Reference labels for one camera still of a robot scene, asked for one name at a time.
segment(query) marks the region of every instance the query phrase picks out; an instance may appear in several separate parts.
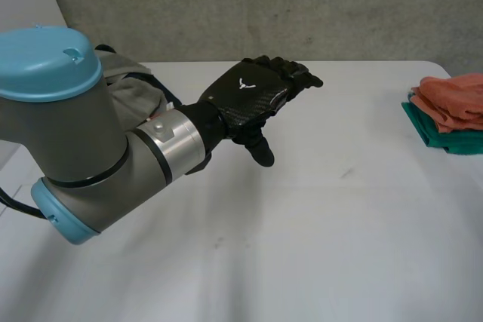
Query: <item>wall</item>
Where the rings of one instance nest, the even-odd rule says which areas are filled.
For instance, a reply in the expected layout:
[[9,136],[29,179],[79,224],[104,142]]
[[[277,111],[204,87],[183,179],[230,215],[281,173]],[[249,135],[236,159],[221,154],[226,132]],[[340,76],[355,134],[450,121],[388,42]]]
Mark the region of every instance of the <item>wall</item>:
[[481,0],[57,0],[137,60],[431,60],[483,71]]
[[[36,23],[65,25],[55,0],[0,0],[0,32],[32,26]],[[18,145],[0,140],[0,168]]]

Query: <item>white table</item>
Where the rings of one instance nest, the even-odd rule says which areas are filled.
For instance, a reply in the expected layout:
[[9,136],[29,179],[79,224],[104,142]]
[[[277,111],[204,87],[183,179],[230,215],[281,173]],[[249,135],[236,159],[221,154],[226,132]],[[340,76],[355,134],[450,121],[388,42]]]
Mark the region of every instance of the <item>white table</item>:
[[[307,62],[325,81],[80,247],[0,217],[0,321],[483,320],[483,158],[427,149],[400,102],[426,62]],[[231,63],[151,63],[190,103]],[[24,148],[2,186],[31,201]]]

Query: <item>folded towel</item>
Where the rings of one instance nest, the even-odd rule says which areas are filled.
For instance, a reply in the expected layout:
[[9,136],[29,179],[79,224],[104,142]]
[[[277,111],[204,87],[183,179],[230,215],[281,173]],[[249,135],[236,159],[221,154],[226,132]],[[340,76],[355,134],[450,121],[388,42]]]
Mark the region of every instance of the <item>folded towel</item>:
[[456,130],[451,133],[439,133],[435,122],[414,104],[402,103],[402,108],[426,146],[442,148],[450,154],[483,154],[483,132]]
[[413,92],[411,102],[435,121],[440,133],[483,130],[483,74],[426,77]]

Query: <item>light blue cap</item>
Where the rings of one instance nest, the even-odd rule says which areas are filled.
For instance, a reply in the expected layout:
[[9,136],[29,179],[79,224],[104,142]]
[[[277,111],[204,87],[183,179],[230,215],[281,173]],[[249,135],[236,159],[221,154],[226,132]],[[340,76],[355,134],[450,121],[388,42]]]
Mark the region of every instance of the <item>light blue cap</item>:
[[99,235],[82,221],[77,219],[39,179],[30,191],[34,202],[48,221],[72,244],[82,244],[95,235]]
[[101,75],[91,43],[74,29],[37,26],[0,33],[0,97],[65,100],[89,90]]

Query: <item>green towel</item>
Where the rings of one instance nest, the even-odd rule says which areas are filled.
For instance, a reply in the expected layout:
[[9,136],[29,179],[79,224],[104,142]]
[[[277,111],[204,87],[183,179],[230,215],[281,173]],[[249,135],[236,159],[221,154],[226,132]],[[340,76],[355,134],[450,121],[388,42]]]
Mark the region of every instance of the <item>green towel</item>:
[[402,103],[409,119],[428,147],[443,148],[449,154],[483,154],[483,131],[439,133],[435,122],[412,103]]

